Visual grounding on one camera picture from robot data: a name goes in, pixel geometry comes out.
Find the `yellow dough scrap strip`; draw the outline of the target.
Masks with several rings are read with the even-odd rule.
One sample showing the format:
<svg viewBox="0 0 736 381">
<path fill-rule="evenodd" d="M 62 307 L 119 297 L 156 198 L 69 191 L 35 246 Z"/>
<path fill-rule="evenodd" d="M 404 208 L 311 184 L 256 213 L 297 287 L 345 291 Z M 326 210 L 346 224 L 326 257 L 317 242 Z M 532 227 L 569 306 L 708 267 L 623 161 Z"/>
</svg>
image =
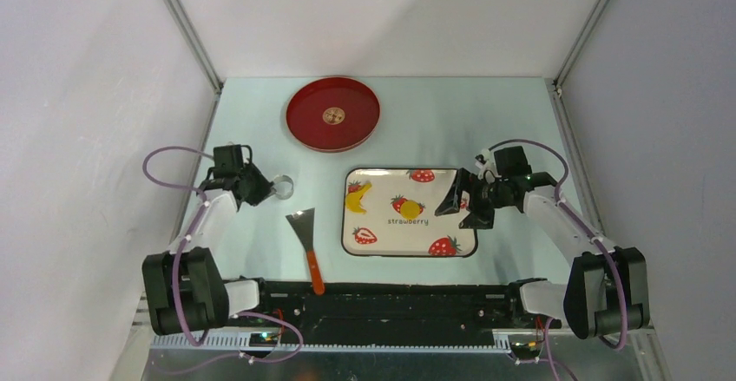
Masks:
<svg viewBox="0 0 736 381">
<path fill-rule="evenodd" d="M 362 205 L 362 199 L 371 187 L 372 184 L 367 181 L 360 185 L 357 190 L 349 191 L 345 196 L 345 208 L 352 213 L 367 213 L 367 210 Z"/>
</svg>

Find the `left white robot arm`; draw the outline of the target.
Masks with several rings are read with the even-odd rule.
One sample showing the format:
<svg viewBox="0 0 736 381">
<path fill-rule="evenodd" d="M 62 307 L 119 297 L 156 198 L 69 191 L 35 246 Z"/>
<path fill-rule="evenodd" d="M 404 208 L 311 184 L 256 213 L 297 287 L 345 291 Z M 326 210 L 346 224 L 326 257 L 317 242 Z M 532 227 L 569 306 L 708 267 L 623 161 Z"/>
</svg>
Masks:
<svg viewBox="0 0 736 381">
<path fill-rule="evenodd" d="M 154 332 L 182 333 L 193 346 L 239 313 L 257 326 L 274 315 L 274 303 L 260 293 L 259 281 L 226 282 L 213 254 L 242 204 L 256 207 L 273 196 L 273 182 L 253 164 L 248 145 L 216 147 L 209 158 L 213 164 L 205 180 L 191 189 L 198 203 L 186 228 L 165 252 L 147 256 L 141 266 Z"/>
</svg>

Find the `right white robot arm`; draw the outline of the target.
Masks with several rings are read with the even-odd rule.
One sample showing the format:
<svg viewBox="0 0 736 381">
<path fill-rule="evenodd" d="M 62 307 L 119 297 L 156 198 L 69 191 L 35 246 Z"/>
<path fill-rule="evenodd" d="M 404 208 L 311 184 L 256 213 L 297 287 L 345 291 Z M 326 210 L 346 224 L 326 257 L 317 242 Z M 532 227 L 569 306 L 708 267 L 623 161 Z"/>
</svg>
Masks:
<svg viewBox="0 0 736 381">
<path fill-rule="evenodd" d="M 536 223 L 568 262 L 566 284 L 546 279 L 514 282 L 518 295 L 504 305 L 506 319 L 526 327 L 539 315 L 558 320 L 580 339 L 618 336 L 613 349 L 626 343 L 628 333 L 650 323 L 647 262 L 635 248 L 617 246 L 570 205 L 562 184 L 570 174 L 564 158 L 549 146 L 563 168 L 562 177 L 536 172 L 524 152 L 526 139 L 499 142 L 476 156 L 476 172 L 459 168 L 435 210 L 437 216 L 460 213 L 468 201 L 459 228 L 488 230 L 496 212 L 514 207 Z"/>
</svg>

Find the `yellow dough ball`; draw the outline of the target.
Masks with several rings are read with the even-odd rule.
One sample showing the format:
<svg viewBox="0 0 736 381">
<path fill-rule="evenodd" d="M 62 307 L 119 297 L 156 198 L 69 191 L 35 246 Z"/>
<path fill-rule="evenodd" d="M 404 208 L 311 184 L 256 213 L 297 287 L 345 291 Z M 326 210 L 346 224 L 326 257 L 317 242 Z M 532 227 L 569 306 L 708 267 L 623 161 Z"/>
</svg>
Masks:
<svg viewBox="0 0 736 381">
<path fill-rule="evenodd" d="M 406 220 L 416 219 L 424 210 L 424 206 L 414 200 L 406 200 L 399 208 L 400 215 Z"/>
</svg>

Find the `white strawberry print tray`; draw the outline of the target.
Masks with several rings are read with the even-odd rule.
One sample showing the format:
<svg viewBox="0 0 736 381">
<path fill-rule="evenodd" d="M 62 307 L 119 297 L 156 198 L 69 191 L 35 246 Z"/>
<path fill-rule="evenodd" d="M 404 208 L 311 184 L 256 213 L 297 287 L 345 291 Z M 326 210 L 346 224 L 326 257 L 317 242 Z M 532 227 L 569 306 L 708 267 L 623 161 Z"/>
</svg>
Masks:
<svg viewBox="0 0 736 381">
<path fill-rule="evenodd" d="M 341 244 L 355 256 L 400 258 L 469 257 L 477 250 L 472 229 L 458 224 L 467 212 L 439 216 L 434 212 L 447 194 L 456 171 L 449 168 L 355 168 L 345 178 L 345 195 L 367 181 L 371 189 L 362 199 L 367 213 L 345 208 Z M 424 206 L 414 220 L 399 208 L 406 200 Z"/>
</svg>

